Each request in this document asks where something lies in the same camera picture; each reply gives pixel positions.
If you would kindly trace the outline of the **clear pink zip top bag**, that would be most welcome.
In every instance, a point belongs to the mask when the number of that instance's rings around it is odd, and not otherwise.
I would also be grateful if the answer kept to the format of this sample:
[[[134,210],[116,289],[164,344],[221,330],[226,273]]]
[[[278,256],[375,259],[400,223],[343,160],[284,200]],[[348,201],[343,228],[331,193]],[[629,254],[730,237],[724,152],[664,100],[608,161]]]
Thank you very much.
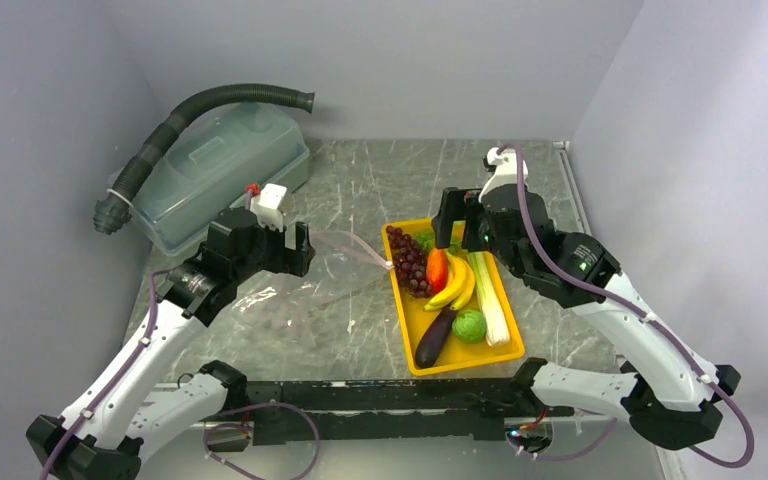
[[[257,331],[257,338],[276,341],[285,337],[297,345],[314,347],[314,311],[393,269],[391,260],[349,231],[313,230],[310,240],[315,255],[305,276],[257,274],[239,288],[228,308],[233,319]]]

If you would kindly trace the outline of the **green white celery stalk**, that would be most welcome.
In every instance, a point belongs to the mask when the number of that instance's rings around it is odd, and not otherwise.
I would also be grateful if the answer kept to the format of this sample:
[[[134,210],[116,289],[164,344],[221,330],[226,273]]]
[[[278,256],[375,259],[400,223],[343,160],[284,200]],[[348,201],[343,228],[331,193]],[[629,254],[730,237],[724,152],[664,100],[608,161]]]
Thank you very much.
[[[476,278],[478,303],[486,322],[485,342],[491,347],[507,344],[510,332],[484,255],[471,252],[467,254],[467,260]]]

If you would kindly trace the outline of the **yellow plastic tray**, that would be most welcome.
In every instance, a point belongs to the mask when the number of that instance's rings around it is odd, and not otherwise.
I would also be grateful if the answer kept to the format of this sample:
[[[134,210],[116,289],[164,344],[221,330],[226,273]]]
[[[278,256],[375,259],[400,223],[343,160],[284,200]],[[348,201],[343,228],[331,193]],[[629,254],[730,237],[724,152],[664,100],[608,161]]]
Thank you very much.
[[[381,227],[409,369],[429,376],[519,359],[525,345],[493,257],[457,245],[457,222],[446,267],[434,257],[429,218]]]

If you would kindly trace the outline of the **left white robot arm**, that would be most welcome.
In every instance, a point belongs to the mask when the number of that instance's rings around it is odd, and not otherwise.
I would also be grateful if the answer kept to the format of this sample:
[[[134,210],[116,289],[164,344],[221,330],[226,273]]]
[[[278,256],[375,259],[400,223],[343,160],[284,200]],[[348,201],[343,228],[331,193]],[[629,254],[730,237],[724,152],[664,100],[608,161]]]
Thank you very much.
[[[40,461],[40,478],[134,479],[141,466],[192,423],[239,417],[249,402],[247,378],[218,360],[191,380],[144,402],[173,360],[213,323],[255,274],[305,276],[315,255],[309,228],[297,222],[295,245],[264,213],[228,208],[210,224],[197,253],[148,274],[149,310],[132,337],[72,404],[39,415],[26,438]]]

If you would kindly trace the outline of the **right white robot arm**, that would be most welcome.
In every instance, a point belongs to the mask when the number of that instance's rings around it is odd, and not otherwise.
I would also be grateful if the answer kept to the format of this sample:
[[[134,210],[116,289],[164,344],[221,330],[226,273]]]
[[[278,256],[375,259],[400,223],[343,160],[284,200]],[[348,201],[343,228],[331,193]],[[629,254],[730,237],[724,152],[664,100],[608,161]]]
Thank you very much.
[[[644,319],[648,306],[598,240],[556,229],[539,195],[527,193],[526,202],[535,241],[527,235],[515,186],[504,185],[485,197],[476,189],[448,187],[432,219],[435,238],[446,243],[454,223],[463,222],[462,245],[468,252],[492,254],[526,287],[588,322],[627,365],[619,374],[606,374],[529,357],[511,380],[515,409],[534,415],[561,406],[609,415],[667,450],[713,439],[723,420],[716,404],[734,393],[739,372],[667,339],[663,324]]]

